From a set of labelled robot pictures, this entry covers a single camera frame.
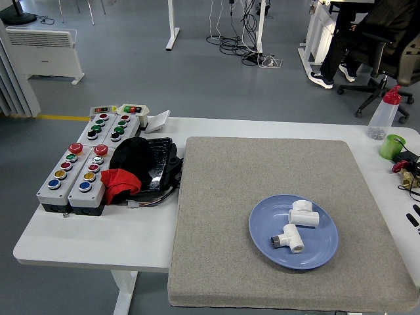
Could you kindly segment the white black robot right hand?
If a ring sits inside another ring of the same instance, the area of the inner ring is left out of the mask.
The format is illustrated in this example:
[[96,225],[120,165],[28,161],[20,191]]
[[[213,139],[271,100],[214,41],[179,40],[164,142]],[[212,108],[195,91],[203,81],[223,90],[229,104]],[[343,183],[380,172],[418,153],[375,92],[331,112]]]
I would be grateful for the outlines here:
[[414,217],[411,213],[406,213],[406,218],[410,221],[413,227],[416,229],[417,233],[419,233],[419,216],[420,216],[420,208],[418,205],[413,205],[413,210],[417,214],[418,218]]

